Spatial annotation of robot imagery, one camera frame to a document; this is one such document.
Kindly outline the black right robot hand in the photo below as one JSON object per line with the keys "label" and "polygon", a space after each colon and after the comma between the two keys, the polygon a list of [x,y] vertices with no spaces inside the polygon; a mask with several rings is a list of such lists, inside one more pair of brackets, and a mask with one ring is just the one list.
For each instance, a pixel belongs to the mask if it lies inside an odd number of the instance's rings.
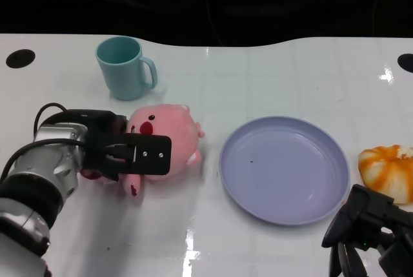
{"label": "black right robot hand", "polygon": [[321,246],[330,249],[329,276],[366,276],[356,250],[370,248],[380,253],[386,276],[412,276],[412,213],[393,198],[355,184]]}

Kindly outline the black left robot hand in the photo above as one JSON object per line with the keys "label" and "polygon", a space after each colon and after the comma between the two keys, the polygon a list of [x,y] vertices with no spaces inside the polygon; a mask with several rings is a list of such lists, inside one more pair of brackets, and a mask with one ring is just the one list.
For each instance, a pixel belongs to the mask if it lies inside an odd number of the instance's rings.
{"label": "black left robot hand", "polygon": [[117,181],[119,174],[169,173],[172,140],[167,136],[134,134],[127,120],[107,110],[67,110],[69,122],[87,128],[83,168]]}

